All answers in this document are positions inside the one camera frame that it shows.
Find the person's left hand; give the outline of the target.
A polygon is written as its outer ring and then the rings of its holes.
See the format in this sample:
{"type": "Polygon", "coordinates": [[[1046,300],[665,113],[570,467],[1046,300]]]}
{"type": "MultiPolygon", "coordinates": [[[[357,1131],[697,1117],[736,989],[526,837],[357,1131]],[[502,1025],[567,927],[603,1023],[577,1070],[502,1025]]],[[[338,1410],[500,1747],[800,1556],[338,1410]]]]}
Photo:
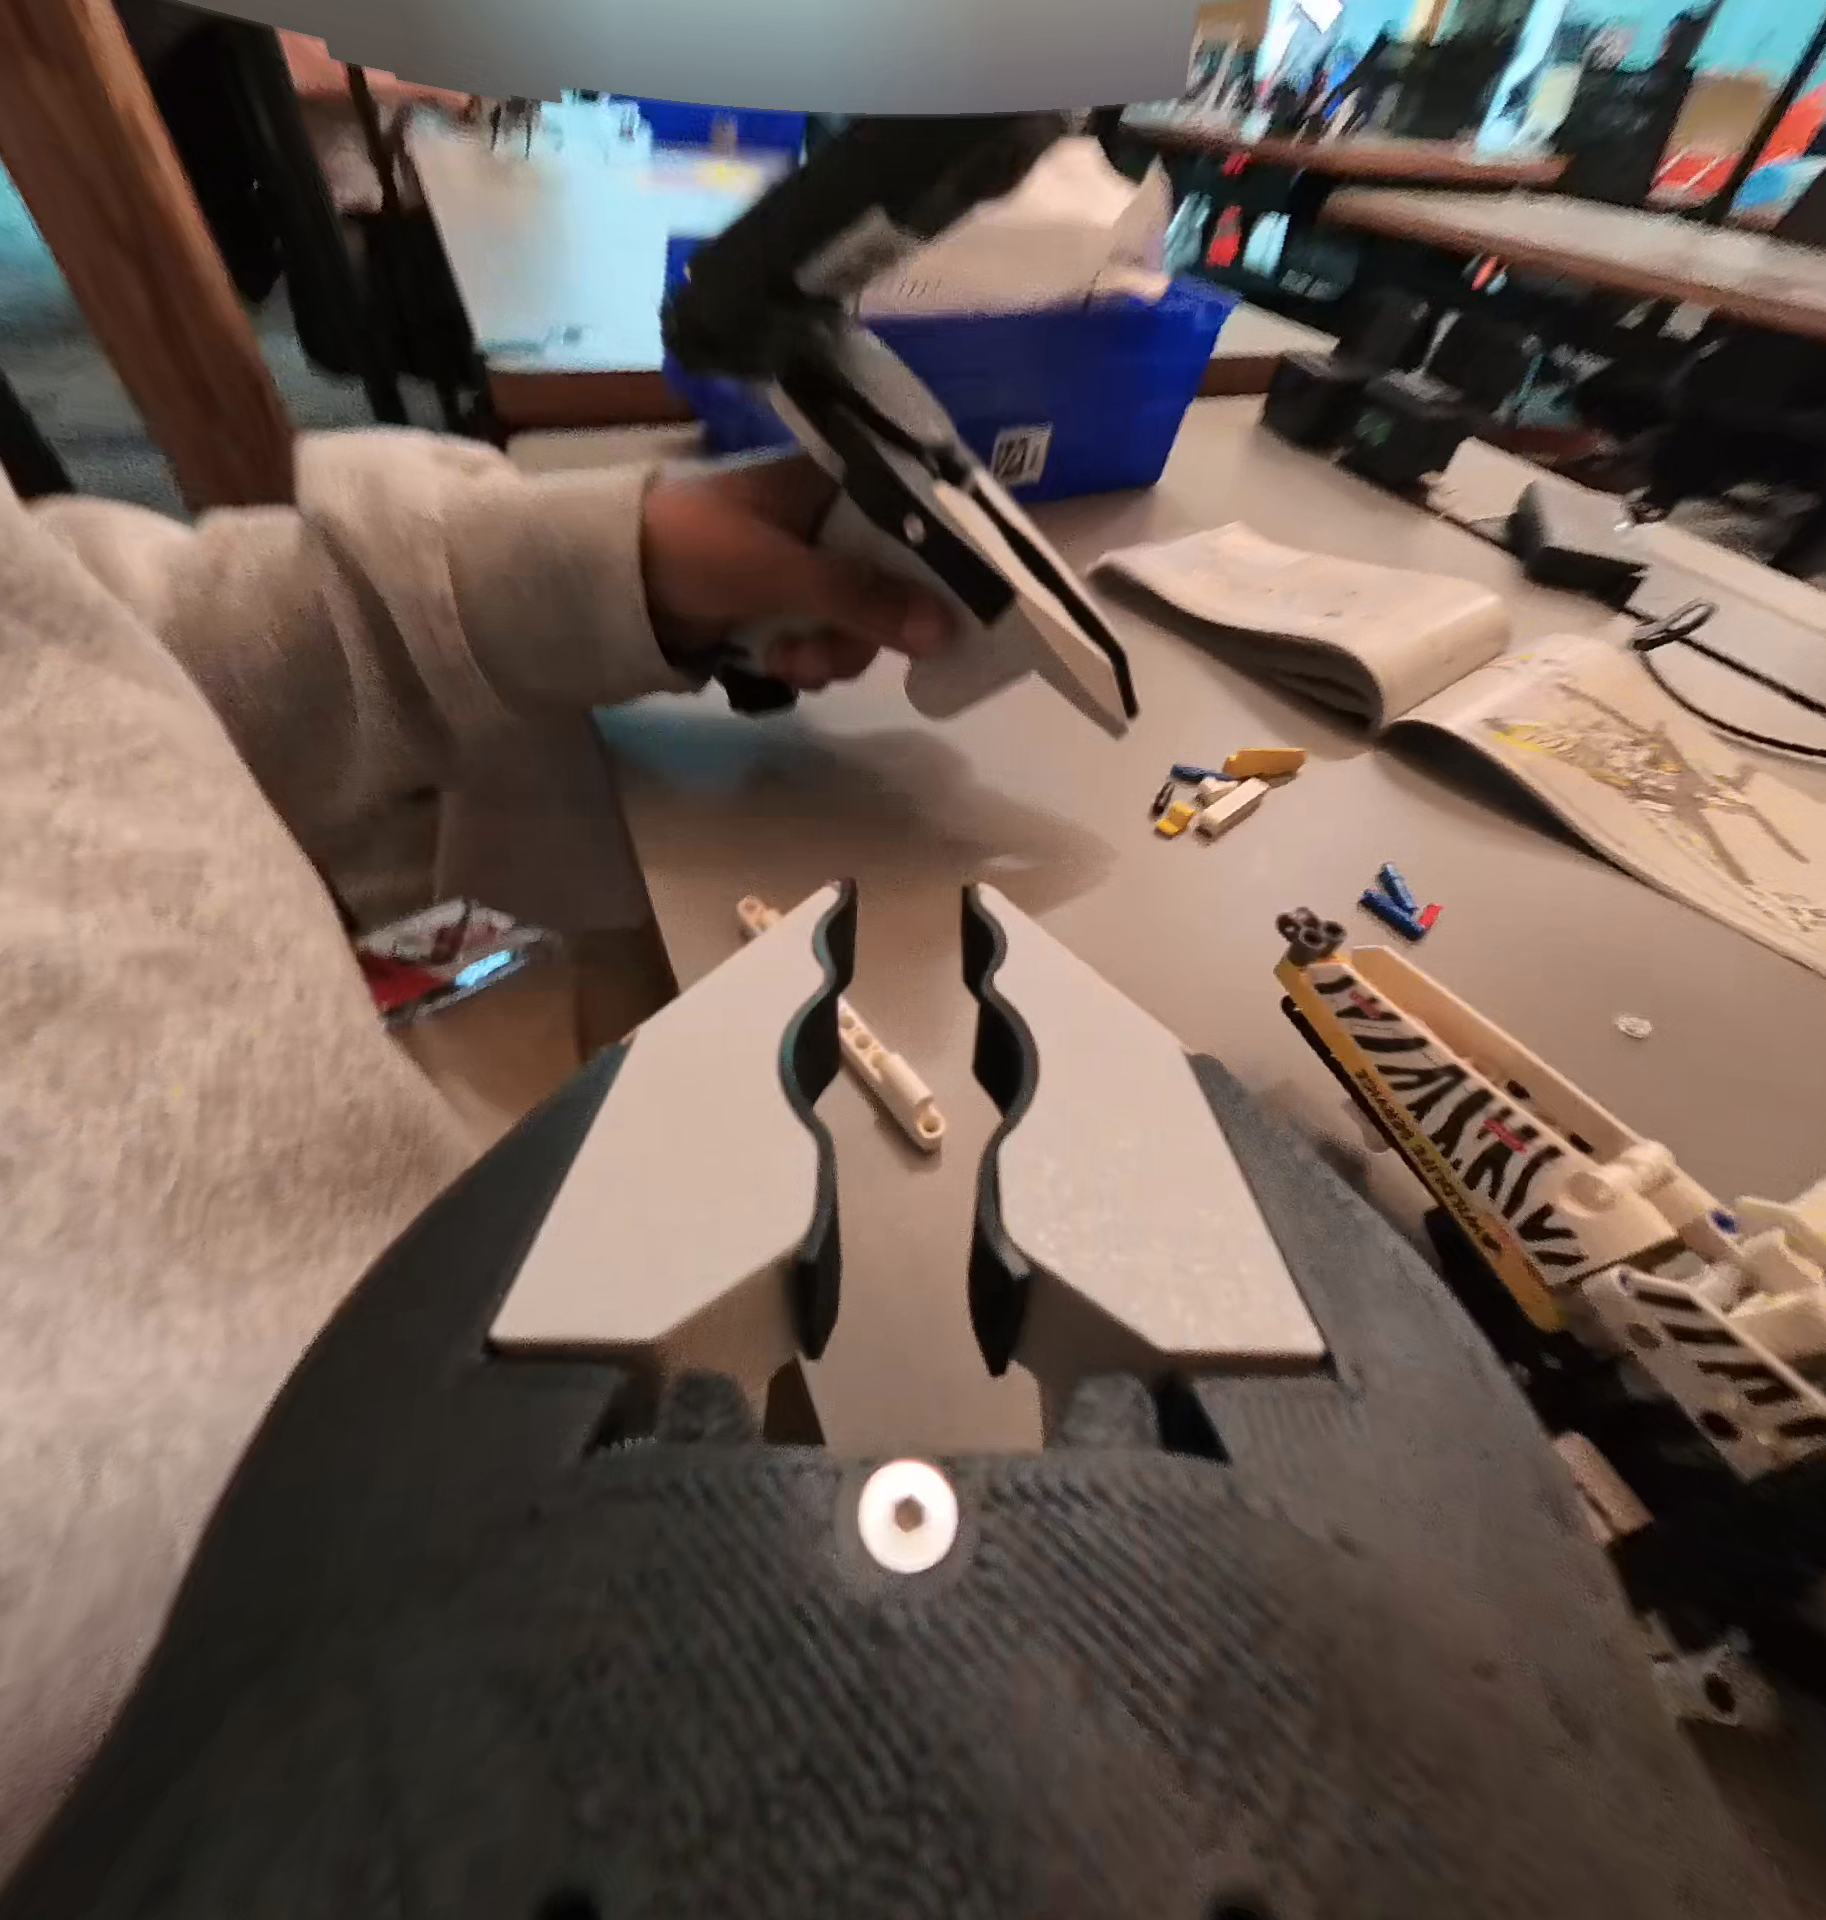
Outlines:
{"type": "Polygon", "coordinates": [[[666,660],[697,667],[778,621],[765,676],[822,693],[882,651],[943,651],[956,632],[943,601],[818,542],[831,502],[830,474],[800,452],[660,472],[643,493],[641,578],[666,660]]]}

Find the black box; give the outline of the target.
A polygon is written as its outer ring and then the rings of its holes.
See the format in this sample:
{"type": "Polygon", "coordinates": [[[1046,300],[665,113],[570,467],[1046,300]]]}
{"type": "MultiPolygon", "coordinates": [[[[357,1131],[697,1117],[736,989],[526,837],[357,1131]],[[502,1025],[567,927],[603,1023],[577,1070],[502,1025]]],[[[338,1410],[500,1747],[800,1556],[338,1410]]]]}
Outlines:
{"type": "Polygon", "coordinates": [[[1287,357],[1260,407],[1260,427],[1280,442],[1330,452],[1392,493],[1413,493],[1442,474],[1479,425],[1476,407],[1427,373],[1372,368],[1338,354],[1287,357]]]}

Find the person's left forearm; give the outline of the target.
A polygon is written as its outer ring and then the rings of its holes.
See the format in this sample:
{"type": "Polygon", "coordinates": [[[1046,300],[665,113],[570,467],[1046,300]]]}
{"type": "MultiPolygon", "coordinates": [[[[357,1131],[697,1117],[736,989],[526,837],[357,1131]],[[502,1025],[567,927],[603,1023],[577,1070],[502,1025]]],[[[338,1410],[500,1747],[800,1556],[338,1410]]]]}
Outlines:
{"type": "Polygon", "coordinates": [[[702,688],[645,599],[658,467],[374,432],[299,474],[287,509],[160,524],[127,594],[312,851],[530,764],[543,722],[702,688]]]}

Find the wooden post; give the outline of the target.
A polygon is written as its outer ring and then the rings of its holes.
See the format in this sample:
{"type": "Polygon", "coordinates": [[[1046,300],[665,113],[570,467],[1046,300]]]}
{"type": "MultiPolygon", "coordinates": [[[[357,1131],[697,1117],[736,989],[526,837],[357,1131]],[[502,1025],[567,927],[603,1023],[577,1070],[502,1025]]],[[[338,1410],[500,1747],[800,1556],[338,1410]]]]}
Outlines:
{"type": "Polygon", "coordinates": [[[297,427],[112,5],[0,3],[0,164],[185,503],[290,503],[297,427]]]}

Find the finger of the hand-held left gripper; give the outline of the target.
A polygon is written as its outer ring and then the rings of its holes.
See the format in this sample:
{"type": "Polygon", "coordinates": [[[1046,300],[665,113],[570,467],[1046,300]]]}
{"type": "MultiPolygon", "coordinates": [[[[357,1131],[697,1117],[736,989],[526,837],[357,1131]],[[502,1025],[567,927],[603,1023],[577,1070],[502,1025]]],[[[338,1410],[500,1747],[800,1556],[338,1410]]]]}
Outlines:
{"type": "Polygon", "coordinates": [[[1132,667],[1094,594],[1010,493],[989,484],[985,495],[992,564],[1016,592],[1036,676],[1094,724],[1132,724],[1132,667]]]}
{"type": "MultiPolygon", "coordinates": [[[[907,698],[931,721],[961,718],[967,709],[1022,684],[1022,680],[1036,680],[1063,698],[1036,676],[1030,642],[1031,632],[1022,621],[1019,601],[992,623],[975,621],[963,613],[945,645],[934,656],[917,660],[907,669],[907,698]]],[[[1121,738],[1132,724],[1094,727],[1111,738],[1121,738]]]]}

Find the white plastic bag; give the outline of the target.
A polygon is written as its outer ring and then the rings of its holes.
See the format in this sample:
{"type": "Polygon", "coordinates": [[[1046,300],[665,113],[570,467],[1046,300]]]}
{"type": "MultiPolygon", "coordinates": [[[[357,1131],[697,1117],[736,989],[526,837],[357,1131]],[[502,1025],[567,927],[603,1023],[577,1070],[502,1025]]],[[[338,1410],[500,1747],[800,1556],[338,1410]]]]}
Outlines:
{"type": "Polygon", "coordinates": [[[952,320],[1161,300],[1173,211],[1161,161],[1132,182],[1097,137],[1069,135],[1011,193],[874,277],[858,309],[866,320],[952,320]]]}

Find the red and white packet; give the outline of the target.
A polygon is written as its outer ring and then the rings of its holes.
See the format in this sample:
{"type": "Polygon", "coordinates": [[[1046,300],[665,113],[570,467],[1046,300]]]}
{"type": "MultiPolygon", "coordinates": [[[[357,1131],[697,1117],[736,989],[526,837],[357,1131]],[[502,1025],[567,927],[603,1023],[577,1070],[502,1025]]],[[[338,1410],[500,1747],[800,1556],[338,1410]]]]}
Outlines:
{"type": "Polygon", "coordinates": [[[481,901],[447,901],[357,936],[351,951],[377,1016],[399,1032],[558,959],[561,939],[481,901]]]}

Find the black pouch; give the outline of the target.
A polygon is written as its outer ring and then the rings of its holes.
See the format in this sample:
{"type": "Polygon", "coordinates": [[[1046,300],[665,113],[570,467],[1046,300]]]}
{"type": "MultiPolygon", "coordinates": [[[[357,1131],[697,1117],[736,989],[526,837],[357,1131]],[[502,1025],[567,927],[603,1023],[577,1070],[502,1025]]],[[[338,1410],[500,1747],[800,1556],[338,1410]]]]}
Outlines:
{"type": "Polygon", "coordinates": [[[1550,477],[1525,486],[1502,524],[1505,546],[1534,585],[1626,609],[1650,569],[1630,509],[1550,477]]]}

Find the blue plastic bin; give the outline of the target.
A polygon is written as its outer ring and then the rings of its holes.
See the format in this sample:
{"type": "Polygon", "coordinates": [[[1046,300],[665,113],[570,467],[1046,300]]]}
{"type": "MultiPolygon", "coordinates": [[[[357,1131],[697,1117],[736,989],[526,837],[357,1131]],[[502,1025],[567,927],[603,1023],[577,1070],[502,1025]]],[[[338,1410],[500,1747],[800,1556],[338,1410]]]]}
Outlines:
{"type": "Polygon", "coordinates": [[[1237,293],[1116,261],[1077,286],[1069,247],[1022,249],[932,242],[873,281],[860,320],[1020,503],[1153,486],[1237,293]]]}

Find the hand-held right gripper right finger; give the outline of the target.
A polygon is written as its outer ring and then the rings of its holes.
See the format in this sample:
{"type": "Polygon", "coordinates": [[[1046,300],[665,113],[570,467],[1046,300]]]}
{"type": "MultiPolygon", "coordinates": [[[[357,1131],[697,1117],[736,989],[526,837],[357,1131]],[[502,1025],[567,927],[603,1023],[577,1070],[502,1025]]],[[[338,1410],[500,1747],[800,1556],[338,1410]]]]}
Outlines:
{"type": "Polygon", "coordinates": [[[973,1186],[968,1319],[1057,1427],[1092,1381],[1153,1397],[1296,1379],[1330,1344],[1198,1059],[991,884],[963,887],[973,1080],[997,1111],[973,1186]]]}

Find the lego instruction booklet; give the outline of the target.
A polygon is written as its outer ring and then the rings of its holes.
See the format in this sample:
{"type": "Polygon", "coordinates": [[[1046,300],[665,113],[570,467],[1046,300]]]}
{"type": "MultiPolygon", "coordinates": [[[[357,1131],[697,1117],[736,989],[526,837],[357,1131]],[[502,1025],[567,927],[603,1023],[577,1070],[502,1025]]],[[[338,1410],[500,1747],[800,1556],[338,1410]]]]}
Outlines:
{"type": "Polygon", "coordinates": [[[1453,744],[1630,877],[1826,977],[1826,802],[1719,742],[1626,645],[1515,643],[1479,583],[1243,524],[1116,546],[1092,577],[1369,734],[1453,744]]]}

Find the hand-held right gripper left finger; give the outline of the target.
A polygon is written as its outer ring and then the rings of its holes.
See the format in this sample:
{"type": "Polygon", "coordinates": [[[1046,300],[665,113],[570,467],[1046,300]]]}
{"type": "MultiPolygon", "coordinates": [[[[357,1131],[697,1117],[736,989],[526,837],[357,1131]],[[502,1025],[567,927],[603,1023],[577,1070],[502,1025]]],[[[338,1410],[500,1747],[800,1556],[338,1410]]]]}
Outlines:
{"type": "Polygon", "coordinates": [[[734,1381],[784,1437],[838,1316],[833,1144],[858,889],[831,881],[643,1023],[527,1242],[488,1346],[587,1358],[637,1400],[734,1381]]]}

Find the long white lego beam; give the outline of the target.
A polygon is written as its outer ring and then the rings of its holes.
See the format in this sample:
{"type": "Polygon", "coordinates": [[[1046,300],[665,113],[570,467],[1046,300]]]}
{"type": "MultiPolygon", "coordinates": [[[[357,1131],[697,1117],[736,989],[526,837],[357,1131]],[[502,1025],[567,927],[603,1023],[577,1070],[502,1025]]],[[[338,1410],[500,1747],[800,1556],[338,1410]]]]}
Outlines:
{"type": "Polygon", "coordinates": [[[777,1073],[784,1111],[815,1141],[815,1152],[831,1155],[817,1101],[830,1080],[845,1071],[905,1142],[923,1155],[938,1155],[947,1139],[938,1097],[850,996],[858,946],[854,885],[826,887],[786,914],[749,893],[736,901],[734,916],[741,942],[753,948],[771,930],[793,929],[771,973],[777,987],[800,989],[801,998],[780,1008],[777,1073]]]}

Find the striped lego model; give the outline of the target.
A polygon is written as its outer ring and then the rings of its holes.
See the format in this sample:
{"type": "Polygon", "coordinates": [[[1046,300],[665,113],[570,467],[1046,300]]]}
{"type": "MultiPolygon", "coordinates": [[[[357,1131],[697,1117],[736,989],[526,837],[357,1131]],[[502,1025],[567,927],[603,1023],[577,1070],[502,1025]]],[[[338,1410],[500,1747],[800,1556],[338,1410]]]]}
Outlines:
{"type": "Polygon", "coordinates": [[[1287,1020],[1429,1194],[1677,1717],[1740,1726],[1768,1683],[1826,1703],[1826,1176],[1716,1199],[1401,954],[1276,927],[1287,1020]]]}

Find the wooden shelf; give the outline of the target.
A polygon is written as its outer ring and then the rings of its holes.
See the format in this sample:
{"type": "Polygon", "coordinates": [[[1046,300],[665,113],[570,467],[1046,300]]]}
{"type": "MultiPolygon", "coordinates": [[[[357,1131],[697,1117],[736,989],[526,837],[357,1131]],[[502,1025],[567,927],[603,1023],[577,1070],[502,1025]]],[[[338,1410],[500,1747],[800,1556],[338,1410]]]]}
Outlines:
{"type": "Polygon", "coordinates": [[[1599,290],[1700,306],[1826,345],[1826,252],[1775,232],[1707,225],[1565,195],[1347,187],[1320,222],[1462,258],[1499,258],[1599,290]]]}
{"type": "Polygon", "coordinates": [[[1211,157],[1220,173],[1276,170],[1289,178],[1421,189],[1550,189],[1567,171],[1561,155],[1485,152],[1475,142],[1393,135],[1245,135],[1201,119],[1130,113],[1121,132],[1168,155],[1211,157]]]}

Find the background desk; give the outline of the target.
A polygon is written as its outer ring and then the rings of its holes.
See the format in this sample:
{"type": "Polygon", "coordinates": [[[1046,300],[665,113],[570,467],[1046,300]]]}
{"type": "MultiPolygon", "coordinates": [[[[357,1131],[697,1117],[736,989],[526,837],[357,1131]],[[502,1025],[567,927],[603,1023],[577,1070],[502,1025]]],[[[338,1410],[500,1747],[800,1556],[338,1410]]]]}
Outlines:
{"type": "Polygon", "coordinates": [[[734,225],[786,161],[615,157],[568,124],[555,113],[495,140],[416,111],[406,126],[495,422],[510,436],[682,425],[690,407],[662,373],[666,249],[734,225]]]}

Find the black office chair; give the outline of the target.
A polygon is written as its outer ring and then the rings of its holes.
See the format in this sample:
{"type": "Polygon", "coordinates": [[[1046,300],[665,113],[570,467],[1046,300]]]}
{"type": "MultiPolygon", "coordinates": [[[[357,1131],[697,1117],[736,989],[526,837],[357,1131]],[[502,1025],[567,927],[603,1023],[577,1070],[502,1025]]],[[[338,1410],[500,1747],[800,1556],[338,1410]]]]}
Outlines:
{"type": "Polygon", "coordinates": [[[376,420],[406,422],[411,379],[449,432],[479,429],[484,373],[406,134],[468,126],[481,98],[187,5],[114,11],[241,300],[283,291],[306,363],[359,379],[376,420]]]}

